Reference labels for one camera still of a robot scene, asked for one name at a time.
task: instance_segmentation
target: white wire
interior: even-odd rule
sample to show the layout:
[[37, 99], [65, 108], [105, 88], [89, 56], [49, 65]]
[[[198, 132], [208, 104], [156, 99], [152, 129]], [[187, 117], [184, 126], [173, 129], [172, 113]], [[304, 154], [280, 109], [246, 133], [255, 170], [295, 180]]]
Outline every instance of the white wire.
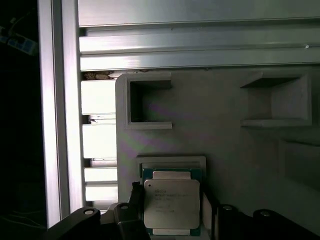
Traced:
[[29, 220], [30, 222], [34, 223], [35, 225], [38, 225], [39, 227], [43, 227], [41, 224], [37, 223], [36, 221], [33, 221], [32, 219], [28, 218], [28, 217], [25, 217], [25, 216], [17, 216], [17, 215], [12, 215], [10, 214], [9, 216], [11, 217], [15, 217], [15, 218], [19, 218], [19, 219], [26, 219], [26, 220]]
[[9, 31], [8, 31], [8, 35], [11, 36], [13, 33], [13, 29], [15, 27], [15, 25], [17, 25], [17, 23], [19, 23], [22, 19], [25, 19], [26, 17], [28, 17], [31, 12], [34, 10], [35, 8], [32, 8], [30, 11], [28, 11], [25, 15], [23, 15], [22, 17], [20, 17], [18, 20], [14, 21], [14, 23], [12, 24], [12, 26], [10, 27]]
[[27, 224], [27, 223], [23, 223], [23, 222], [19, 222], [19, 221], [13, 221], [13, 220], [10, 220], [10, 219], [7, 219], [5, 217], [0, 217], [1, 219], [9, 222], [9, 223], [13, 223], [13, 224], [20, 224], [20, 225], [24, 225], [24, 226], [27, 226], [29, 228], [35, 228], [35, 229], [46, 229], [45, 227], [41, 227], [41, 226], [33, 226], [33, 225], [30, 225], [30, 224]]

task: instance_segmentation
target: dark background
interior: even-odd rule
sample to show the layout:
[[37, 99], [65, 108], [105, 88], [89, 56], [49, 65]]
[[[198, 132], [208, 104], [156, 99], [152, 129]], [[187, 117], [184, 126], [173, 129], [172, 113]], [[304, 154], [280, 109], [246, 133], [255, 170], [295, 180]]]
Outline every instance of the dark background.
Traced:
[[[13, 30], [38, 42], [36, 0], [2, 1], [0, 26], [9, 26], [12, 18], [19, 19], [33, 8]], [[0, 239], [33, 239], [45, 231], [41, 226], [46, 226], [39, 54], [30, 56], [0, 42], [0, 56], [4, 153]]]

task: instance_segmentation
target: rectangular slot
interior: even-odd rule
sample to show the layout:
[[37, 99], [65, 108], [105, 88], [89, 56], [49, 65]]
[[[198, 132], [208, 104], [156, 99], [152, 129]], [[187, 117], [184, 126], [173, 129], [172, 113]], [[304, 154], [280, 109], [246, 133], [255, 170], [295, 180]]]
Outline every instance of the rectangular slot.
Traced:
[[241, 123], [243, 127], [312, 124], [311, 81], [307, 75], [298, 78], [262, 76], [242, 87], [248, 88], [248, 116]]

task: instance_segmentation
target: metal frame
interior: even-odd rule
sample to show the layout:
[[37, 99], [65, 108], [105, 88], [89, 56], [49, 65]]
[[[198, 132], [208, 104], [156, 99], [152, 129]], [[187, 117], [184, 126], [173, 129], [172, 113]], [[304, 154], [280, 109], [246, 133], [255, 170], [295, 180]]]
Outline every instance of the metal frame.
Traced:
[[70, 212], [85, 206], [78, 1], [62, 0], [65, 121]]
[[[318, 0], [244, 0], [232, 8], [234, 0], [144, 2], [38, 0], [49, 227], [86, 200], [117, 198], [116, 184], [103, 186], [111, 193], [106, 199], [94, 181], [86, 185], [80, 71], [320, 63], [319, 26], [309, 24], [320, 19]], [[295, 20], [303, 20], [301, 28], [292, 27]], [[79, 43], [80, 27], [96, 28], [84, 29]], [[101, 162], [116, 161], [90, 165]]]
[[46, 215], [51, 227], [70, 213], [61, 2], [39, 0], [38, 19]]

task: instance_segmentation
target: cable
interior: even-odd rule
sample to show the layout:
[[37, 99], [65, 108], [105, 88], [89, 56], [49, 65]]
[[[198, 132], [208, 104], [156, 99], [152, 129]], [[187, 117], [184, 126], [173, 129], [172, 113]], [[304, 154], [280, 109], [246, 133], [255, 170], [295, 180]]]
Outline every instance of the cable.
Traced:
[[11, 27], [9, 28], [8, 30], [8, 36], [11, 36], [12, 35], [12, 31], [14, 29], [14, 27], [22, 20], [22, 19], [25, 19], [26, 17], [28, 17], [33, 10], [35, 10], [36, 8], [33, 7], [30, 11], [28, 11], [25, 15], [23, 15], [22, 17], [20, 17], [18, 20], [14, 21], [14, 23], [11, 25]]
[[17, 216], [17, 215], [12, 215], [12, 214], [10, 214], [9, 216], [15, 217], [15, 218], [19, 218], [19, 219], [26, 219], [26, 220], [29, 220], [30, 222], [34, 223], [35, 225], [37, 225], [37, 226], [39, 226], [39, 227], [45, 228], [45, 227], [42, 226], [41, 224], [37, 223], [36, 221], [33, 221], [32, 219], [30, 219], [30, 218], [28, 218], [28, 217], [25, 217], [25, 216]]
[[43, 210], [37, 210], [37, 211], [27, 211], [27, 212], [22, 212], [22, 211], [12, 211], [15, 214], [25, 214], [25, 215], [29, 215], [29, 214], [38, 214], [38, 213], [43, 213]]
[[27, 224], [27, 223], [23, 223], [23, 222], [19, 222], [19, 221], [13, 221], [13, 220], [10, 220], [10, 219], [7, 219], [5, 217], [0, 217], [0, 219], [3, 219], [9, 223], [13, 223], [13, 224], [20, 224], [20, 225], [24, 225], [24, 226], [27, 226], [29, 228], [35, 228], [35, 229], [42, 229], [42, 230], [45, 230], [47, 229], [46, 227], [42, 227], [42, 226], [33, 226], [33, 225], [30, 225], [30, 224]]

